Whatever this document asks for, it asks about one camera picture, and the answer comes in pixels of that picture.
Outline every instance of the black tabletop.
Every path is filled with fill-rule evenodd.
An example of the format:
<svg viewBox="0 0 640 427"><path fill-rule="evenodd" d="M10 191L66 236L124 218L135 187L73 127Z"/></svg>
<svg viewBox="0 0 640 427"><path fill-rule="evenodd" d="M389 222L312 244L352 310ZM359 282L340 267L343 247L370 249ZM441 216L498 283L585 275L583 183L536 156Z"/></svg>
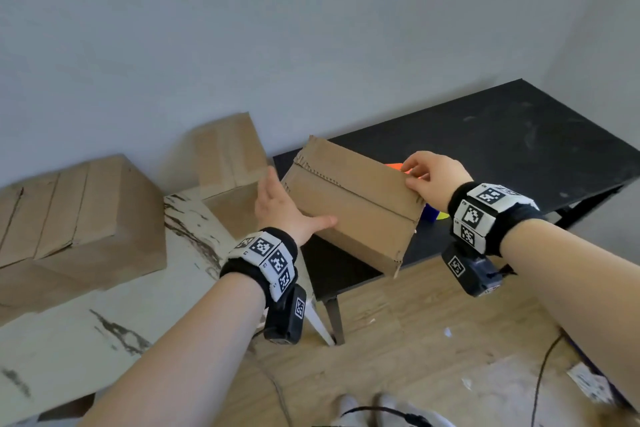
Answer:
<svg viewBox="0 0 640 427"><path fill-rule="evenodd" d="M532 197L545 213L640 176L640 151L524 80L330 140L385 164L417 150L446 154L475 180ZM280 178L298 150L273 158ZM419 223L403 267L439 255L451 241L450 224ZM381 276L316 236L302 251L318 300Z"/></svg>

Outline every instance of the gray wall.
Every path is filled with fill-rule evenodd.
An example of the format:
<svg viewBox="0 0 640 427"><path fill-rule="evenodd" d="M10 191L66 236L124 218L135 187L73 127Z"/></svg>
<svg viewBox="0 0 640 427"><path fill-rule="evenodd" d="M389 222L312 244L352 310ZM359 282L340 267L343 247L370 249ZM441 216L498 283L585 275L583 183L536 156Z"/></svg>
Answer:
<svg viewBox="0 0 640 427"><path fill-rule="evenodd" d="M0 185L122 151L193 183L184 134L250 111L269 155L524 77L588 0L0 0Z"/></svg>
<svg viewBox="0 0 640 427"><path fill-rule="evenodd" d="M544 88L640 148L640 0L593 0ZM604 204L575 232L640 264L640 183Z"/></svg>

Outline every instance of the wristband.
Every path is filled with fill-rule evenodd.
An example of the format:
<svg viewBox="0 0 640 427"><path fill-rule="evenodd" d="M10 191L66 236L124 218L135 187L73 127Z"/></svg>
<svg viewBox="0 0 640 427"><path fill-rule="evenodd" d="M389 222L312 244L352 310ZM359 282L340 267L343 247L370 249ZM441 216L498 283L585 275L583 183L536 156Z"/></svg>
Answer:
<svg viewBox="0 0 640 427"><path fill-rule="evenodd" d="M500 254L500 242L510 229L525 220L541 219L538 206L523 196L497 184L461 185L447 210L453 219L451 234L482 255Z"/></svg>
<svg viewBox="0 0 640 427"><path fill-rule="evenodd" d="M282 230L267 228L247 235L228 255L220 277L229 272L253 278L265 295L267 307L277 303L298 278L293 266L298 248Z"/></svg>

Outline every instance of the cardboard box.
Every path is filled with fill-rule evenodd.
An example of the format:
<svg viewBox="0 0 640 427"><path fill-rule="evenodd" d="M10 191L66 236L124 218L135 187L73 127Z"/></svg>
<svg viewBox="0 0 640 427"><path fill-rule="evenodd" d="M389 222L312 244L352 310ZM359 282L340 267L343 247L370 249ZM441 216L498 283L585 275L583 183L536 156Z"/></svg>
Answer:
<svg viewBox="0 0 640 427"><path fill-rule="evenodd" d="M257 230L257 182L268 163L248 113L208 123L193 131L200 196L236 239Z"/></svg>
<svg viewBox="0 0 640 427"><path fill-rule="evenodd" d="M165 267L162 193L122 155L0 190L0 325Z"/></svg>
<svg viewBox="0 0 640 427"><path fill-rule="evenodd" d="M334 229L317 235L395 276L413 237L424 200L395 169L311 136L282 180L300 211L333 214Z"/></svg>

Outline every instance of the person's left arm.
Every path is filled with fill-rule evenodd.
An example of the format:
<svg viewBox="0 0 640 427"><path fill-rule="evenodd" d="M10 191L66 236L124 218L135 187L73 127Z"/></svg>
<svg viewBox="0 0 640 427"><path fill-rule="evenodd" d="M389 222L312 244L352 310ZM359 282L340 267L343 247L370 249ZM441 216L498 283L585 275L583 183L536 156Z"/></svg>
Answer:
<svg viewBox="0 0 640 427"><path fill-rule="evenodd" d="M275 170L258 185L259 229L284 231L300 246L335 217L308 218ZM228 273L92 407L80 427L212 424L264 311L262 287Z"/></svg>

